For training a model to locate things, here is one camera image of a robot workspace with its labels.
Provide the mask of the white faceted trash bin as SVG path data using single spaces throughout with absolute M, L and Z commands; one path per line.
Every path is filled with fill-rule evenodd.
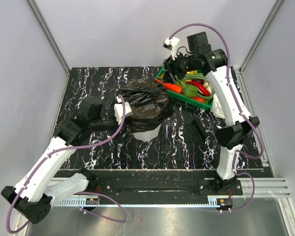
M 133 133 L 133 136 L 137 140 L 148 142 L 158 136 L 159 129 L 160 129 L 160 125 L 156 127 L 154 130 Z

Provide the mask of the black trash bag roll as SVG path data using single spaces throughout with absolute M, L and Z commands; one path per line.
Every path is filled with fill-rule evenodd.
M 186 129 L 193 141 L 204 141 L 208 137 L 202 124 L 197 119 L 192 119 L 192 121 L 186 125 Z

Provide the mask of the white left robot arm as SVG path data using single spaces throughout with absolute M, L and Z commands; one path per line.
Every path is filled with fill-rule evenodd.
M 10 203 L 6 226 L 10 226 L 15 209 L 29 222 L 42 221 L 51 208 L 71 195 L 84 192 L 99 194 L 97 176 L 87 169 L 49 187 L 48 184 L 62 164 L 77 150 L 102 146 L 112 140 L 124 125 L 132 110 L 121 95 L 117 96 L 113 114 L 103 115 L 103 105 L 96 97 L 82 100 L 72 116 L 62 121 L 48 147 L 32 169 L 15 185 L 5 186 L 1 195 Z

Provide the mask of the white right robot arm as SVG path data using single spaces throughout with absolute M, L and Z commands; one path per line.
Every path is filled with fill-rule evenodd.
M 178 52 L 179 39 L 167 38 L 163 46 L 171 50 L 164 60 L 165 76 L 182 79 L 187 72 L 199 70 L 213 86 L 225 117 L 226 126 L 217 130 L 215 136 L 221 146 L 217 167 L 218 176 L 209 181 L 209 191 L 226 194 L 236 184 L 236 164 L 244 139 L 260 124 L 245 107 L 233 79 L 230 78 L 228 57 L 222 49 L 212 50 L 205 32 L 187 38 L 190 54 Z

